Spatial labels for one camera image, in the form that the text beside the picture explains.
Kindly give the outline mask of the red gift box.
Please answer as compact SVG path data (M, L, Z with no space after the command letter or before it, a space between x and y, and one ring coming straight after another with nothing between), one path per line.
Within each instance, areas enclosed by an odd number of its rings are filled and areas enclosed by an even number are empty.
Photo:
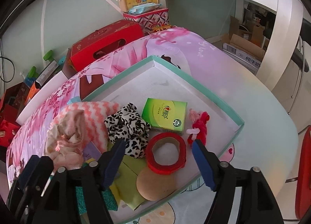
M125 19L95 30L72 45L70 60L76 71L97 59L143 37L143 31L136 22Z

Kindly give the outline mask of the pink zigzag striped cloth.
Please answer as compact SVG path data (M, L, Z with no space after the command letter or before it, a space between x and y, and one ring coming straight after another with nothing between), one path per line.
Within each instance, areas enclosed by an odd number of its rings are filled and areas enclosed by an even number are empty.
M82 110L85 117L85 131L87 142L93 142L97 149L103 153L107 151L109 137L104 120L115 114L120 109L116 102L74 102L66 105L59 114L52 120L50 129L60 124L67 114Z

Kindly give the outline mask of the blue wet wipes pack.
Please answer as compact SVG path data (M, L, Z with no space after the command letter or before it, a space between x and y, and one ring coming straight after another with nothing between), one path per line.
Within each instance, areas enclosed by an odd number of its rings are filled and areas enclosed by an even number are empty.
M134 14L134 15L139 15L139 14L143 14L143 13L149 12L151 10L156 10L160 6L162 6L162 4L159 4L159 3L145 3L145 4L141 4L141 5L137 5L137 6L132 7L128 11L128 13L129 14Z

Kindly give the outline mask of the beige pink scrunchie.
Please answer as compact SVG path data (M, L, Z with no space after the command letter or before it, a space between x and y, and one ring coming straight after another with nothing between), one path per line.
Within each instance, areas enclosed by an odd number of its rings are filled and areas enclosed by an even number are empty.
M45 156L52 159L56 172L60 167L79 169L83 164L86 139L84 111L77 109L58 114L47 131Z

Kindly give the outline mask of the leopard print scrunchie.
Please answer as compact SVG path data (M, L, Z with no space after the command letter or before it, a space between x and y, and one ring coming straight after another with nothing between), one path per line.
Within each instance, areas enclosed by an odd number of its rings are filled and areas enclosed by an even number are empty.
M133 158L145 157L151 125L137 112L133 103L128 103L104 120L111 144L125 141L125 154Z

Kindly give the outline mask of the purple packet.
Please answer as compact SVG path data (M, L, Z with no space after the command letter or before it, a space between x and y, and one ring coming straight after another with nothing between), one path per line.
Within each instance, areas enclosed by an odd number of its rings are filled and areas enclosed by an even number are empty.
M97 149L93 142L89 142L83 149L82 153L84 161L88 161L90 159L98 161L102 155L102 153Z

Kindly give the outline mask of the teal shallow cardboard tray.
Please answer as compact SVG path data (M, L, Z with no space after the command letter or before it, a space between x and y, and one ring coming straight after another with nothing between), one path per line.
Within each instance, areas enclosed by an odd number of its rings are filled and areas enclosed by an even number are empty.
M189 110L207 112L207 149L220 157L239 136L244 121L220 97L168 61L149 56L113 77L84 102L132 103L152 126L149 137L168 130L187 140Z

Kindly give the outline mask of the white foam board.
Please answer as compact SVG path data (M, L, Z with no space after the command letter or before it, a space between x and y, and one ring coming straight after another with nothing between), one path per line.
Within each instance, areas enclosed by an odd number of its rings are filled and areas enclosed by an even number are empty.
M25 108L18 115L16 122L19 125L23 125L26 120L36 111L44 101L52 95L59 87L61 87L68 78L60 71L54 77L52 77L40 91L29 101Z

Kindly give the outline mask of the orange cardboard box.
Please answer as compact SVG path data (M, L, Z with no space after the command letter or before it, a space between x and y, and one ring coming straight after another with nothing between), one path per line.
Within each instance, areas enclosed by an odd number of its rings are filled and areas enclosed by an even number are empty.
M41 89L41 86L39 85L39 83L37 81L35 81L31 88L30 88L30 91L25 99L25 102L24 102L24 105L26 106L30 100L40 91Z

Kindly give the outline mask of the red felt handbag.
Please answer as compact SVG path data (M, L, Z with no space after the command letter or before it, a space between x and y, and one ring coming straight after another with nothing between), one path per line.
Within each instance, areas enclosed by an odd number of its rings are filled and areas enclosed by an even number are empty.
M3 147L8 147L18 130L20 129L20 125L16 122L8 122L7 120L1 121L1 136L0 136L0 145Z

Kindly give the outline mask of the yellow green scouring sponge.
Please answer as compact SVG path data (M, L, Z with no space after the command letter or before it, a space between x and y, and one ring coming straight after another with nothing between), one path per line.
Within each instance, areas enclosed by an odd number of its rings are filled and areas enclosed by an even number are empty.
M108 211L117 211L118 201L116 200L110 187L101 190L101 176L98 162L91 158L82 165L79 170L81 178L81 186L75 187L76 198L79 214L87 213L90 220L96 219L95 214L99 219L109 218Z

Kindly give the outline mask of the red tape roll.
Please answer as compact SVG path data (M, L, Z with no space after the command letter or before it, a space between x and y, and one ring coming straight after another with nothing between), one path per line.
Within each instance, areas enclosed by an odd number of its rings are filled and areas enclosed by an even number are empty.
M186 164L187 148L183 138L175 133L155 135L147 145L148 168L156 174L170 175Z

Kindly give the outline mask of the light green cloth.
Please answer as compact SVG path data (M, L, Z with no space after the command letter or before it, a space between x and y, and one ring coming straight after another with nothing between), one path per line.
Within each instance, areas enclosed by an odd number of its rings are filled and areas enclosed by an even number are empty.
M147 166L144 158L133 158L124 155L110 190L118 206L124 202L130 209L136 210L145 199L136 187L139 173Z

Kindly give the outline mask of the green tissue pack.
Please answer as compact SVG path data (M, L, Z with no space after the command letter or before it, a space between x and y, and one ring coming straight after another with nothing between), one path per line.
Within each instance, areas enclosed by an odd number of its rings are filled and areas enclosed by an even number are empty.
M142 118L152 130L183 134L187 113L187 102L148 98Z

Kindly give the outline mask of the round yellow packaged sponge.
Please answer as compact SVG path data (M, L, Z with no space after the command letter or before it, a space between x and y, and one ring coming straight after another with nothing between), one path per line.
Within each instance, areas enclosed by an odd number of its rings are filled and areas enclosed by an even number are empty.
M158 201L176 190L176 179L174 175L157 174L145 167L137 176L136 188L144 199Z

